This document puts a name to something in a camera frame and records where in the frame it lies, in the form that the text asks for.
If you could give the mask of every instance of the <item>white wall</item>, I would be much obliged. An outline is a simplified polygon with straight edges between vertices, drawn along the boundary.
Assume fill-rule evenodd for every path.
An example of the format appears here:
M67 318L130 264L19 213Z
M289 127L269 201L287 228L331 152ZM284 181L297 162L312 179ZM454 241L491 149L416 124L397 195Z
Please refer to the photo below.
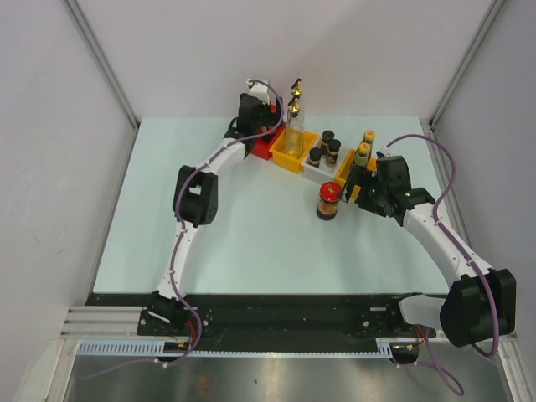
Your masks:
M459 167L456 196L475 250L516 276L516 329L531 363L536 359L534 20L534 0L509 2L437 129Z
M82 302L134 133L58 0L0 5L0 400Z
M230 116L246 77L298 75L312 115L428 117L490 3L80 0L138 118Z

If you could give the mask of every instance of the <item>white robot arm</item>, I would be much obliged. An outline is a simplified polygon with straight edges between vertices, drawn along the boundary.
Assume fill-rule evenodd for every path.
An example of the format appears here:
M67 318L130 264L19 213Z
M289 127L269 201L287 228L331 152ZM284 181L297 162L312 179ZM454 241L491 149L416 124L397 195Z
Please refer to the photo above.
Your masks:
M237 142L233 138L225 138L221 144L221 147L218 148L217 151L215 151L210 157L208 157L203 163L201 163L199 166L206 166L203 169L201 169L198 173L198 176L202 178L207 173L211 173L212 176L210 177L218 177L227 172L229 169L231 169L236 163L242 161L245 157L245 144L243 142ZM189 172L192 170L192 168L188 169L186 173L183 174L183 178L188 176ZM217 191L217 182L216 183L210 183L210 188L208 191ZM178 239L178 237L183 234L183 237L178 244L178 249L176 251L172 250L172 253L175 253L175 259L173 262L173 271L174 271L174 280L175 285L178 288L178 291L181 295L185 295L185 289L183 288L183 273L184 273L184 265L186 264L186 260L188 257L188 252L190 250L190 246L192 245L193 239L195 238L195 235L204 228L204 225L201 224L195 224L195 222L192 222L190 220L184 221L185 227L183 228L183 225L180 222L177 222L177 228L175 229L175 238L173 243L175 243ZM167 266L170 266L171 264L171 258L170 255L169 259L170 262L167 264ZM160 281L160 285L157 289L161 296L164 296L168 299L171 299L175 297L174 290L171 285L170 281L170 275L169 270L166 270L162 280ZM168 322L168 319L162 316L158 316L163 321Z
M399 320L442 329L455 346L494 338L515 326L516 281L506 269L495 271L434 211L436 201L423 188L412 188L405 160L381 157L376 172L354 166L343 197L360 186L355 203L395 218L426 249L440 269L446 298L409 294L397 297Z

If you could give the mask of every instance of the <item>metal floor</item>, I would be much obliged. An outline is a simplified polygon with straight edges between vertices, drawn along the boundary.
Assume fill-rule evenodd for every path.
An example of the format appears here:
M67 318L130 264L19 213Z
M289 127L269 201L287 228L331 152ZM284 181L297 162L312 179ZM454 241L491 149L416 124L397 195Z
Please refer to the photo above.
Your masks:
M500 360L472 348L432 345L462 383L465 401L510 401ZM188 358L174 368L140 363L81 379L131 358L79 356L65 402L331 402L459 400L435 370L397 369L388 360L348 358ZM425 349L420 361L430 361Z

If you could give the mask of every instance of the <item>sauce jar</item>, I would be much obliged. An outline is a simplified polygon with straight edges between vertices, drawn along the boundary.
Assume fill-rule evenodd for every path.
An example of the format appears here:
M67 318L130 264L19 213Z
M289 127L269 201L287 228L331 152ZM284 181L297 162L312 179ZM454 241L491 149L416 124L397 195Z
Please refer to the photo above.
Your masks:
M343 188L335 182L324 183L320 187L317 215L323 220L331 220L337 215L338 200Z
M322 140L320 142L320 150L322 151L322 157L327 156L327 144L335 138L335 134L331 130L326 130L322 133Z
M307 159L307 163L309 163L311 166L314 166L315 168L319 168L321 157L322 150L320 148L311 148L311 151L309 151L309 159Z
M328 166L335 166L337 163L339 149L341 149L341 142L339 140L331 140L327 144L326 164Z
M370 145L367 142L361 142L358 150L355 152L355 158L353 159L353 165L359 165L367 167L367 162L370 156Z
M372 157L372 144L374 142L374 138L376 138L376 132L373 131L373 130L367 130L364 134L363 134L363 141L365 144L369 144L370 145L370 151L368 151L368 160L370 160L370 158Z

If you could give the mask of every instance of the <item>spice jar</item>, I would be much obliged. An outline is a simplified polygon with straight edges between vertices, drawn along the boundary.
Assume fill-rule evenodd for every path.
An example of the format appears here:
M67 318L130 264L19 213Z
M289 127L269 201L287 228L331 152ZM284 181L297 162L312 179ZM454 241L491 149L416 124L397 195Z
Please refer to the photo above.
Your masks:
M335 166L338 158L338 150L341 148L341 142L339 140L331 140L327 144L327 159L326 164L328 166Z
M331 130L326 130L322 133L322 140L320 142L320 150L322 151L322 157L327 156L327 144L335 138L335 134Z
M320 187L317 215L323 220L331 220L337 215L338 200L343 188L335 182L324 183Z
M309 151L309 159L307 159L307 163L309 163L311 166L318 168L320 167L320 158L322 157L322 151L320 148L311 148L311 151Z

